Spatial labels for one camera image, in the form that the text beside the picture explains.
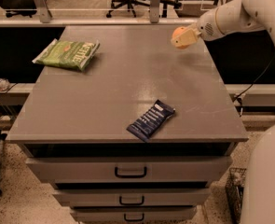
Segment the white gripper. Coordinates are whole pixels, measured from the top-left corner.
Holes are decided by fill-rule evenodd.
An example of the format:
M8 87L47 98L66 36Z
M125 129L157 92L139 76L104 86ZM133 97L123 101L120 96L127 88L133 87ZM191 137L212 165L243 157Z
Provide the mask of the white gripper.
M197 28L186 27L186 30L175 39L177 45L190 46L196 43L199 36L205 41L213 41L222 37L217 22L216 22L217 9L211 9L202 14L197 22Z

